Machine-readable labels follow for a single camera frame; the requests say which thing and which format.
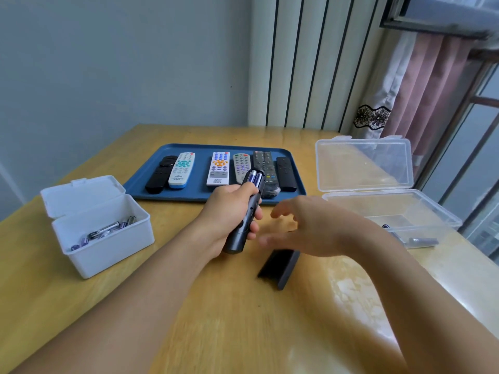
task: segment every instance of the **person's left hand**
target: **person's left hand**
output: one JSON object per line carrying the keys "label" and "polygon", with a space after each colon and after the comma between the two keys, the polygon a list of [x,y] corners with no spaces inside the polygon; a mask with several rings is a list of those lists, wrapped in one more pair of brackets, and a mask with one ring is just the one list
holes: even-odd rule
{"label": "person's left hand", "polygon": [[[256,193],[258,189],[251,182],[245,182],[243,185],[219,186],[193,221],[194,225],[203,229],[206,237],[212,242],[210,250],[213,250],[215,256],[221,253],[228,234],[245,217],[250,197]],[[262,217],[262,210],[258,206],[254,218],[261,220]],[[248,240],[255,239],[258,231],[258,223],[253,220],[249,226]]]}

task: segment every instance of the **white remote control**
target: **white remote control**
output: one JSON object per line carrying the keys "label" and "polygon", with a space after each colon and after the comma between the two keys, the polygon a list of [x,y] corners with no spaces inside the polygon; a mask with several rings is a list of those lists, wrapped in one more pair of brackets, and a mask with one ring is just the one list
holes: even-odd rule
{"label": "white remote control", "polygon": [[228,162],[230,152],[213,152],[212,161],[209,163],[207,186],[228,185]]}
{"label": "white remote control", "polygon": [[245,179],[246,172],[251,169],[251,159],[247,153],[236,153],[233,156],[234,159],[234,170],[235,170],[235,181],[238,184],[242,184]]}
{"label": "white remote control", "polygon": [[196,154],[193,152],[182,152],[179,156],[172,172],[170,173],[170,178],[168,179],[168,186],[172,189],[182,189],[187,185],[187,180],[194,166],[194,158]]}

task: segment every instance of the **white plastic box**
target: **white plastic box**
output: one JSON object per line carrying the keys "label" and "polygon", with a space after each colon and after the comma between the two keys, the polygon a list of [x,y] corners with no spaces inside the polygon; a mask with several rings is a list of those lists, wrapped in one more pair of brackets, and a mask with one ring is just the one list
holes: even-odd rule
{"label": "white plastic box", "polygon": [[[62,252],[84,278],[109,268],[154,243],[151,216],[139,206],[113,176],[81,178],[41,191],[49,217],[53,218]],[[90,232],[134,215],[136,222],[109,235],[90,240],[71,251]]]}
{"label": "white plastic box", "polygon": [[323,199],[387,224],[406,247],[410,238],[436,238],[459,228],[462,220],[418,190],[408,139],[336,137],[315,144],[317,185]]}

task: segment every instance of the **lace trim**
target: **lace trim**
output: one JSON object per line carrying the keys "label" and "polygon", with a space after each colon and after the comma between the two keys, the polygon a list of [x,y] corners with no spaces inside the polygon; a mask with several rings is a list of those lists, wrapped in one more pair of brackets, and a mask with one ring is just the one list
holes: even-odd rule
{"label": "lace trim", "polygon": [[357,110],[353,125],[358,129],[369,127],[371,130],[382,129],[386,125],[392,111],[384,106],[373,109],[369,105],[362,105]]}

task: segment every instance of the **table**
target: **table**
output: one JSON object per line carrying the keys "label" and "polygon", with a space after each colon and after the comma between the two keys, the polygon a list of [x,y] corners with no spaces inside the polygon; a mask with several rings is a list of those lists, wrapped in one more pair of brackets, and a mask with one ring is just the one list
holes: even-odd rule
{"label": "table", "polygon": [[[282,128],[138,125],[72,171],[72,179],[113,175],[124,183],[167,143],[275,146],[290,150],[309,195],[317,190],[314,144],[337,133]],[[0,374],[9,372],[75,321],[171,239],[202,204],[139,201],[156,242],[83,280],[60,252],[40,196],[0,223]],[[262,231],[287,230],[289,218]],[[499,336],[499,268],[457,232],[417,260]],[[302,255],[284,291],[257,279],[269,252],[249,242],[203,270],[165,337],[150,373],[404,372],[369,277],[344,257]]]}

